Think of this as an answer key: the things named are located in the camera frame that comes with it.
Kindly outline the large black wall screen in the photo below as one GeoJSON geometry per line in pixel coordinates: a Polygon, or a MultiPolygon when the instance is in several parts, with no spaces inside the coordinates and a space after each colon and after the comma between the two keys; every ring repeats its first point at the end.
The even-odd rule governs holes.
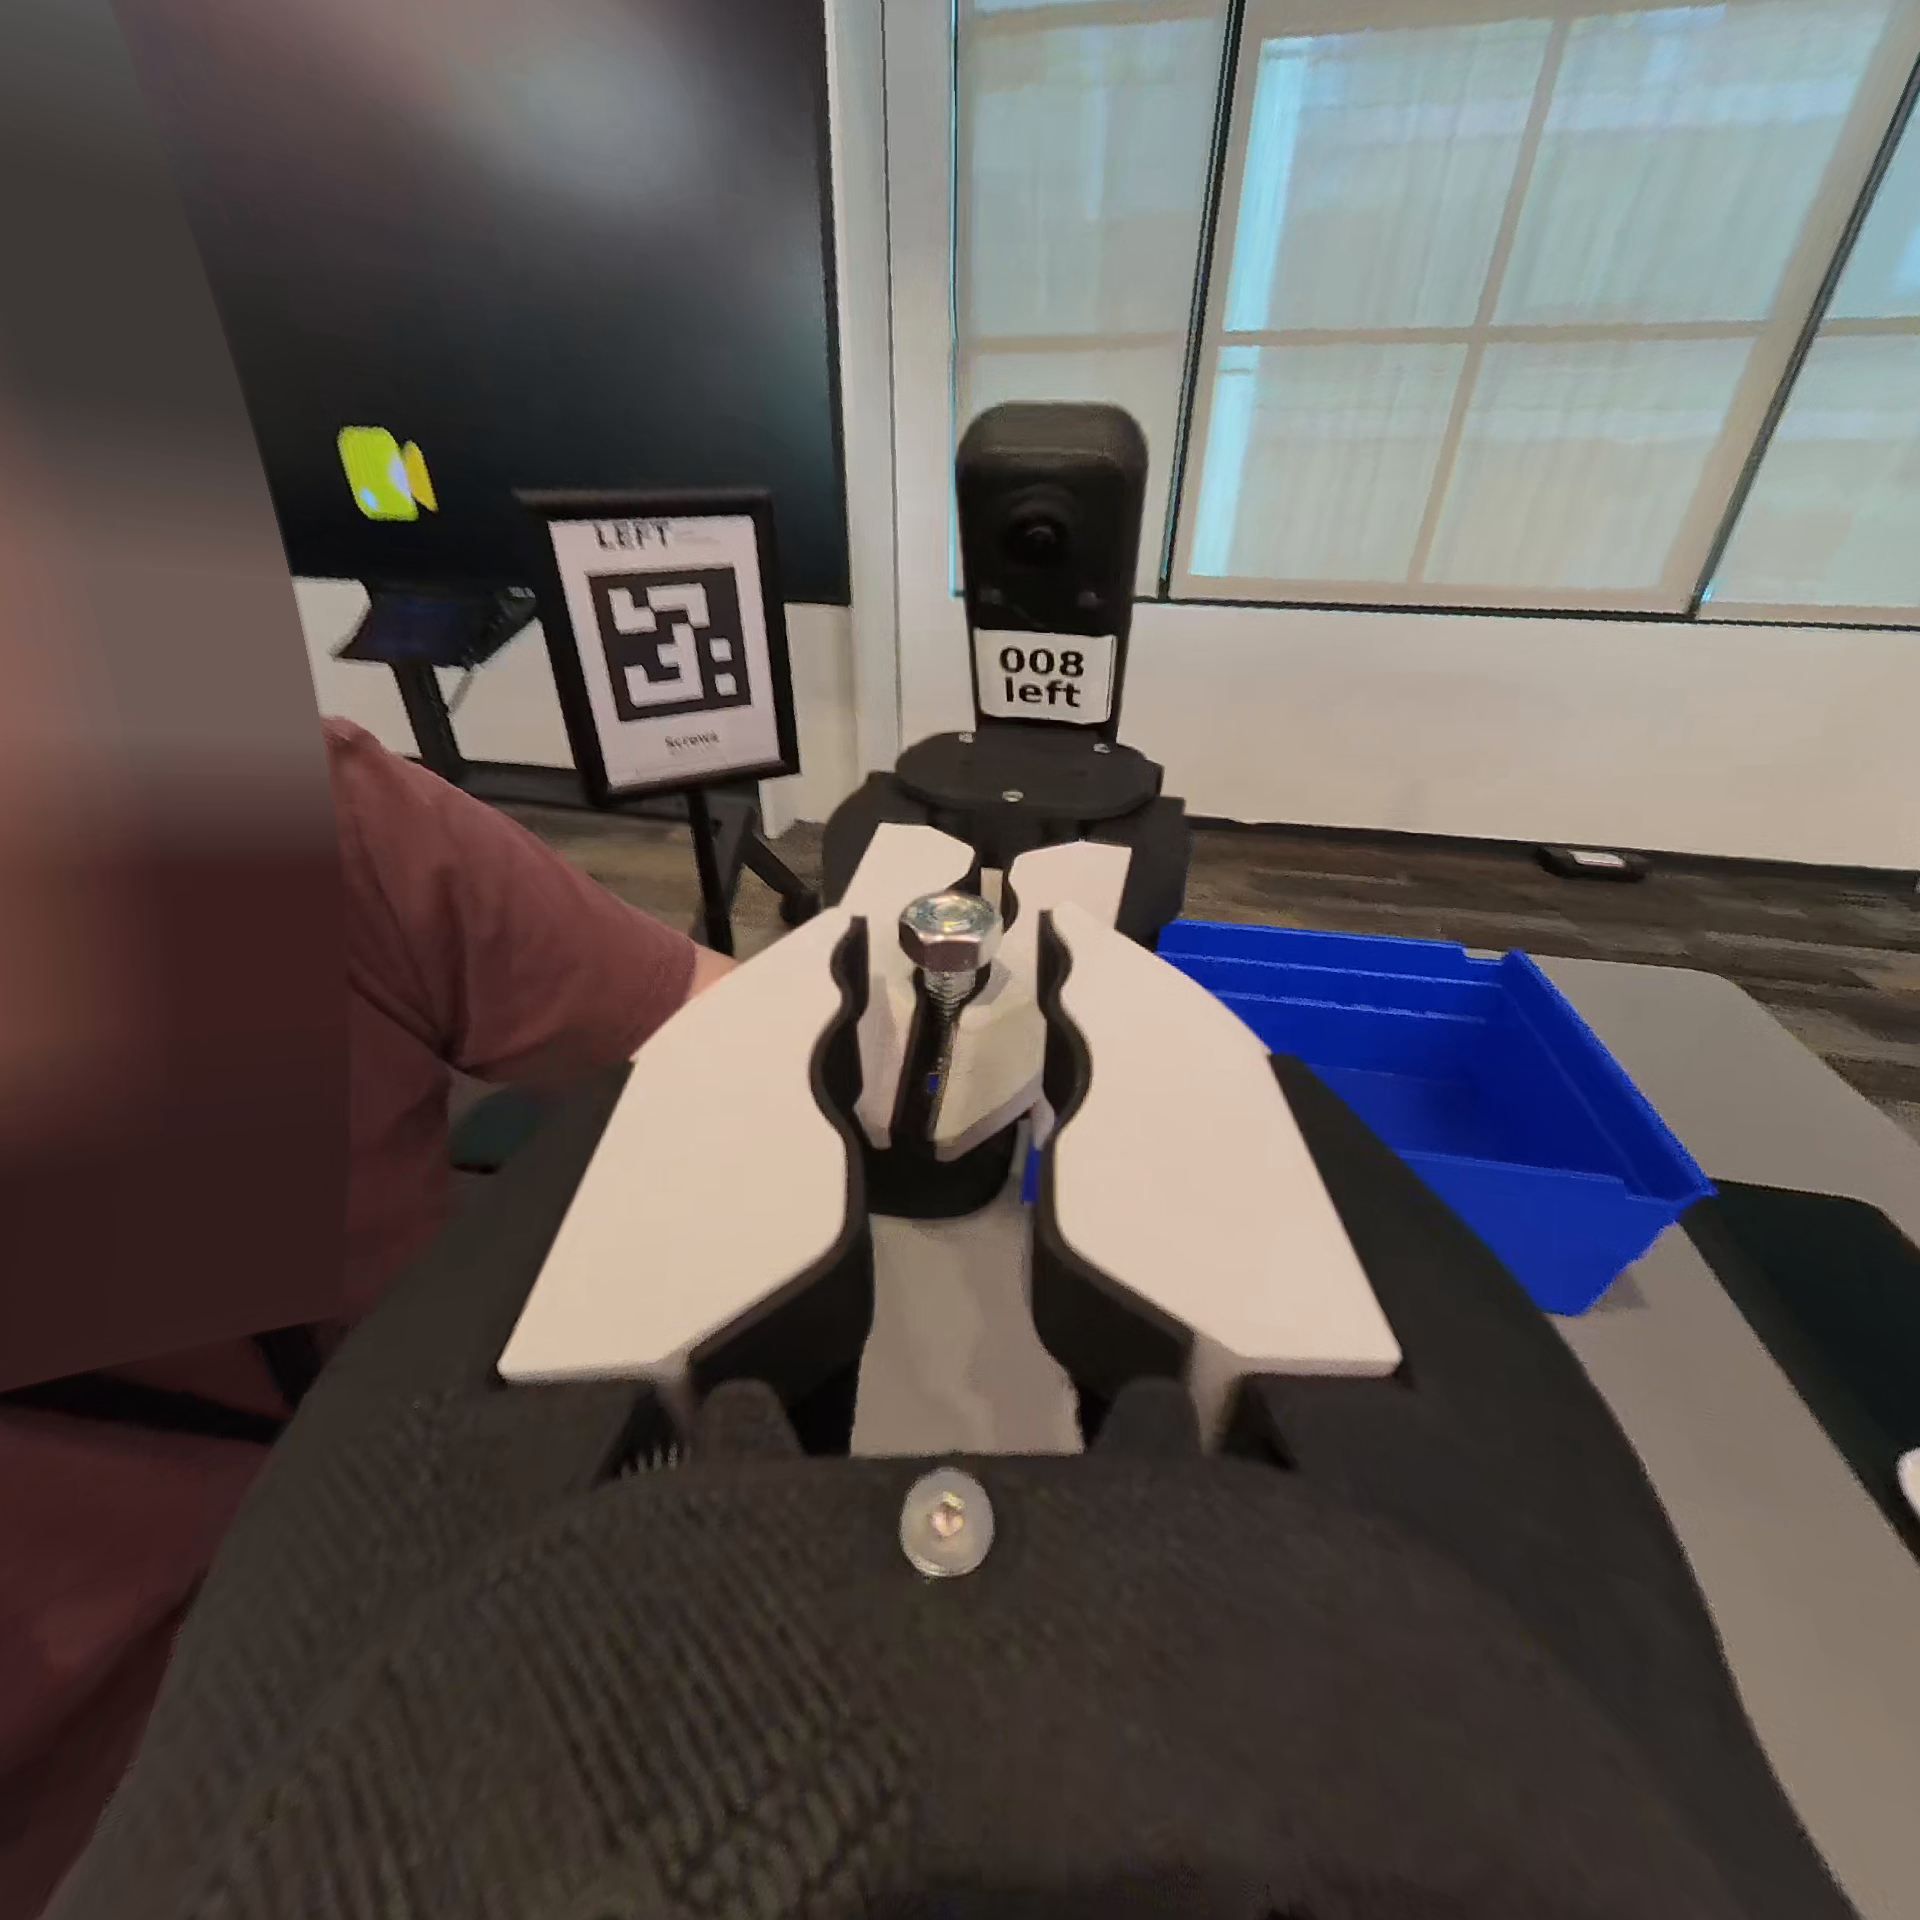
{"type": "Polygon", "coordinates": [[[846,606],[828,12],[111,7],[306,580],[508,584],[519,491],[760,489],[846,606]]]}

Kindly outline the large window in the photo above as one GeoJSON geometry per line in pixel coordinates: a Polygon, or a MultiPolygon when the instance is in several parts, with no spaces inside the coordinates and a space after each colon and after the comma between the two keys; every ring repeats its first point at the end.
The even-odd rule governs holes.
{"type": "Polygon", "coordinates": [[[1916,619],[1916,6],[952,6],[952,402],[1152,602],[1916,619]]]}

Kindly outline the black framed marker sign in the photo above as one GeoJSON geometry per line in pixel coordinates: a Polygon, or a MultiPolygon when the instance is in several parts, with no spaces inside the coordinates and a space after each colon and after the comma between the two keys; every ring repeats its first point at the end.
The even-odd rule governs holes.
{"type": "Polygon", "coordinates": [[[735,878],[778,864],[758,786],[802,769],[764,487],[516,487],[574,769],[595,810],[678,801],[704,944],[733,954],[735,878]]]}

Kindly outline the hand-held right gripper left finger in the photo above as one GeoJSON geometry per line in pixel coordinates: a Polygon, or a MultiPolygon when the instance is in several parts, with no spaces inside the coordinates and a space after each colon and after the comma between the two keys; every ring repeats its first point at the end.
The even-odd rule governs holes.
{"type": "Polygon", "coordinates": [[[634,1056],[607,1128],[498,1355],[508,1385],[686,1387],[852,1224],[844,1129],[812,1087],[847,1008],[830,908],[699,991],[634,1056]]]}

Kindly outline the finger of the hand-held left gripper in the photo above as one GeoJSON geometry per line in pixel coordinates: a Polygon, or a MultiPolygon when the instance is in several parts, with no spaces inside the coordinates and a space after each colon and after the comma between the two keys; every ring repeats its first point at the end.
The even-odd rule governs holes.
{"type": "Polygon", "coordinates": [[[924,1146],[918,1071],[931,1066],[932,1033],[906,955],[898,914],[918,897],[963,892],[971,848],[928,826],[884,824],[855,864],[840,906],[869,935],[869,995],[855,1026],[862,1074],[855,1122],[871,1147],[924,1146]]]}
{"type": "Polygon", "coordinates": [[[1039,920],[1054,908],[1076,906],[1098,926],[1114,929],[1130,866],[1130,848],[1078,841],[1022,854],[1000,878],[1000,898],[1015,906],[1015,924],[998,940],[984,988],[956,1020],[932,1113],[938,1161],[960,1161],[1039,1102],[1046,1044],[1039,920]]]}

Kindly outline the silver hex bolt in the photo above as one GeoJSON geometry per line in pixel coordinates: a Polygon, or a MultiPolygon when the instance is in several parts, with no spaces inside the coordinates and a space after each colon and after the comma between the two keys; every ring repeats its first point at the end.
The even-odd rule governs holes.
{"type": "Polygon", "coordinates": [[[996,904],[981,894],[948,889],[902,906],[896,924],[918,1008],[931,1024],[931,1066],[918,1071],[924,1139],[932,1142],[952,1068],[958,1026],[981,995],[1000,946],[996,904]]]}

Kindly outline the blue plastic bin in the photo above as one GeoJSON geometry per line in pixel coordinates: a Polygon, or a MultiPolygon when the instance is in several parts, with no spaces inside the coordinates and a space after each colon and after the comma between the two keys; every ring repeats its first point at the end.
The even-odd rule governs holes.
{"type": "Polygon", "coordinates": [[[1311,1068],[1548,1313],[1591,1310],[1717,1196],[1525,951],[1202,920],[1156,951],[1311,1068]]]}

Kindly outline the black desk mat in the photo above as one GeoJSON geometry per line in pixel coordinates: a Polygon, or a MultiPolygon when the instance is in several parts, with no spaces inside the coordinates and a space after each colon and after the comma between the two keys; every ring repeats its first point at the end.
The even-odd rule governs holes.
{"type": "Polygon", "coordinates": [[[1679,1219],[1884,1522],[1918,1553],[1918,1250],[1847,1196],[1724,1183],[1679,1219]]]}

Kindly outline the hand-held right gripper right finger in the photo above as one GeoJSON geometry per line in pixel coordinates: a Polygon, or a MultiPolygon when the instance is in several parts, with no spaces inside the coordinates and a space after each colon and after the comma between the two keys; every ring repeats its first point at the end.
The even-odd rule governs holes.
{"type": "Polygon", "coordinates": [[[1254,1032],[1085,908],[1037,924],[1030,1313],[1091,1395],[1384,1378],[1402,1345],[1254,1032]]]}

